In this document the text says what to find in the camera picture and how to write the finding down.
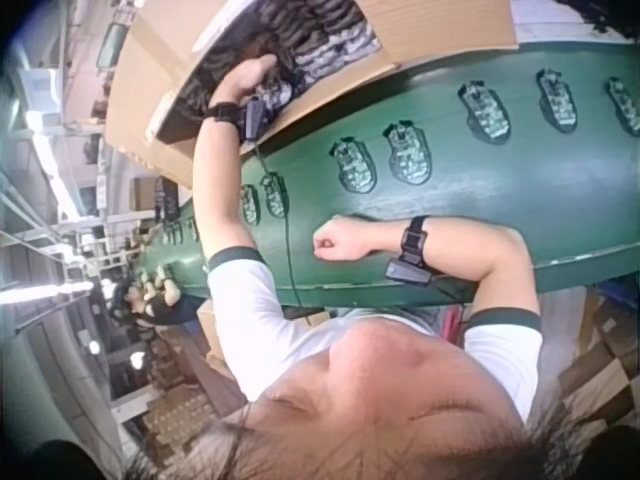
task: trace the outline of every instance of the green work table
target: green work table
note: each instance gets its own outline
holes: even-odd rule
[[[578,127],[564,134],[541,113],[536,73],[558,70],[571,88]],[[460,215],[510,225],[527,240],[538,289],[586,285],[638,270],[640,144],[618,121],[605,82],[619,77],[636,101],[640,55],[632,46],[538,44],[508,53],[458,55],[362,87],[305,117],[266,142],[267,165],[284,179],[290,202],[291,270],[304,306],[435,305],[454,300],[439,289],[400,285],[384,277],[388,255],[354,263],[313,256],[313,232],[332,215],[376,219],[417,214]],[[477,139],[467,126],[460,86],[484,80],[508,111],[511,137],[500,146]],[[413,186],[389,168],[391,147],[383,132],[408,120],[424,131],[432,174]],[[349,193],[330,155],[343,137],[366,146],[377,171],[370,193]],[[261,220],[250,227],[273,271],[283,304],[296,305],[287,261],[285,221],[269,214],[255,158],[243,182],[259,192]],[[184,291],[208,296],[200,244],[189,233],[191,204],[182,209],[183,238],[152,241],[141,257],[151,270],[170,263]],[[474,286],[437,282],[468,301]]]

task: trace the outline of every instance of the white shirt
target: white shirt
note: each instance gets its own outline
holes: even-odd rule
[[[285,320],[273,275],[256,260],[225,261],[212,269],[208,283],[225,360],[249,401],[255,401],[297,362],[328,349],[364,319],[333,318],[315,328]],[[484,315],[479,325],[473,326],[472,319],[465,334],[465,351],[502,384],[526,421],[538,385],[542,335],[539,318],[531,312],[522,312],[537,318],[538,329],[523,326],[526,322],[522,321],[509,324],[509,312],[480,312]],[[384,316],[428,335],[409,320]]]

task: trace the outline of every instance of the nose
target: nose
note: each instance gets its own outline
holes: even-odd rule
[[[380,415],[402,401],[426,361],[425,339],[395,322],[363,321],[329,351],[329,388],[346,415]]]

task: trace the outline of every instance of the worker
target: worker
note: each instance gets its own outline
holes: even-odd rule
[[[157,268],[155,283],[141,272],[142,288],[130,278],[120,281],[111,300],[111,314],[117,320],[134,320],[139,327],[155,328],[184,325],[199,331],[198,307],[202,300],[184,295],[163,265]]]
[[[284,319],[273,275],[239,218],[239,135],[229,114],[275,62],[266,55],[228,73],[196,143],[193,201],[216,329],[249,403],[200,440],[185,478],[539,478],[544,452],[525,425],[540,307],[517,231],[465,218],[336,216],[309,239],[320,261],[356,262],[401,253],[418,224],[429,268],[478,283],[464,350],[372,311],[314,329]]]

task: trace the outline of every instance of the fist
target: fist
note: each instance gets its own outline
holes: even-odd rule
[[[370,222],[356,218],[334,216],[313,234],[313,253],[321,259],[332,262],[359,260],[367,256],[370,236],[367,234]]]
[[[270,53],[240,63],[220,81],[220,85],[211,97],[210,105],[224,101],[240,102],[245,95],[250,94],[260,85],[269,70],[275,66],[276,61],[276,56]]]

